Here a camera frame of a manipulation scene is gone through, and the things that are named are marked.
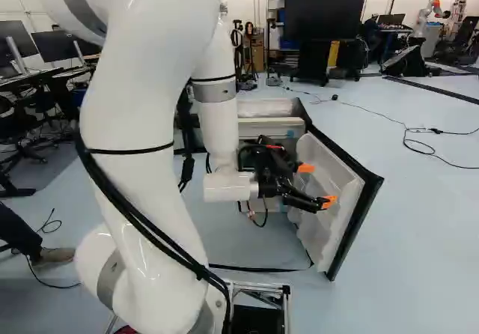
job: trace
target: open fridge door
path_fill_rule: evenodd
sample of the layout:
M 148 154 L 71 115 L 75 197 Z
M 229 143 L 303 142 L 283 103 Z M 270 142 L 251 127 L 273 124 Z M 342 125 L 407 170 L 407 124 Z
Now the open fridge door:
M 299 161 L 315 167 L 313 173 L 295 177 L 296 188 L 313 197 L 338 197 L 328 210 L 316 214 L 288 210 L 288 219 L 298 228 L 297 236 L 317 271 L 333 281 L 384 180 L 312 125 L 298 140 L 296 153 Z

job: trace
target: computer monitor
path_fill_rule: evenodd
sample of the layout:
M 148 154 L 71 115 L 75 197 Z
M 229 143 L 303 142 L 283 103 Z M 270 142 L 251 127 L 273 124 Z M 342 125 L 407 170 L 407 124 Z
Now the computer monitor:
M 71 35 L 65 31 L 36 32 L 31 36 L 45 62 L 78 57 Z
M 0 38 L 0 67 L 8 66 L 14 59 L 7 40 Z
M 12 37 L 22 57 L 38 53 L 22 21 L 0 21 L 0 39 Z
M 364 0 L 285 0 L 284 4 L 287 40 L 343 40 L 358 35 Z
M 66 31 L 37 32 L 32 33 L 31 36 L 45 62 L 77 58 L 79 55 L 73 43 L 75 40 L 83 55 L 96 55 L 101 52 L 101 48 L 97 45 L 85 42 Z
M 75 36 L 73 37 L 78 42 L 80 51 L 82 51 L 83 55 L 97 55 L 98 53 L 102 52 L 102 47 L 93 43 L 89 43 L 86 40 L 82 40 L 78 37 L 75 37 Z
M 16 70 L 15 67 L 10 63 L 0 66 L 0 78 L 1 79 L 13 78 L 13 77 L 19 76 L 20 74 L 21 73 L 19 73 L 19 71 Z
M 377 19 L 378 25 L 402 25 L 406 17 L 405 13 L 402 14 L 382 14 Z

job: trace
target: white robot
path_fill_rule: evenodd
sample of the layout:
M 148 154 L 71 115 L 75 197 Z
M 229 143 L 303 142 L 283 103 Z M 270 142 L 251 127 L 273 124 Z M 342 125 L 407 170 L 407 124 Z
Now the white robot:
M 175 106 L 191 77 L 204 144 L 215 165 L 204 182 L 205 198 L 257 196 L 251 174 L 237 171 L 234 60 L 219 19 L 220 1 L 42 2 L 62 28 L 103 46 L 82 105 L 86 160 L 94 159 L 97 171 L 144 214 L 143 226 L 149 222 L 172 240 L 161 241 L 159 250 L 160 244 L 145 237 L 151 229 L 141 234 L 136 219 L 128 220 L 120 204 L 99 189 L 92 169 L 106 223 L 77 249 L 81 281 L 142 334 L 226 333 L 234 288 L 207 269 L 177 188 L 172 148 Z
M 413 37 L 416 37 L 416 38 L 425 37 L 424 30 L 426 28 L 427 18 L 432 12 L 435 13 L 434 15 L 435 18 L 446 19 L 446 18 L 449 18 L 449 16 L 451 15 L 451 12 L 448 10 L 445 12 L 442 11 L 440 0 L 432 0 L 431 2 L 427 4 L 426 8 L 423 8 L 422 10 L 419 11 L 418 19 L 414 26 L 414 32 L 412 33 Z

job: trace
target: shoe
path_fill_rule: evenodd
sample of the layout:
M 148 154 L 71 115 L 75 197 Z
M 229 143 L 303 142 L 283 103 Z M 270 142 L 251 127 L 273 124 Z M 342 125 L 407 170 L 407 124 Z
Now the shoe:
M 42 248 L 40 252 L 40 259 L 32 261 L 33 268 L 39 268 L 46 264 L 66 264 L 70 263 L 75 256 L 75 249 L 73 248 Z

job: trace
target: pants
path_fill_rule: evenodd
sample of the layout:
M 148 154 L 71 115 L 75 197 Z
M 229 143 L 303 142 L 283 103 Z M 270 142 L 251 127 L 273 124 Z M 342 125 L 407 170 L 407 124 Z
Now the pants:
M 32 261 L 40 258 L 42 237 L 1 202 L 0 239 L 7 242 L 12 248 L 18 249 L 22 254 L 28 255 Z

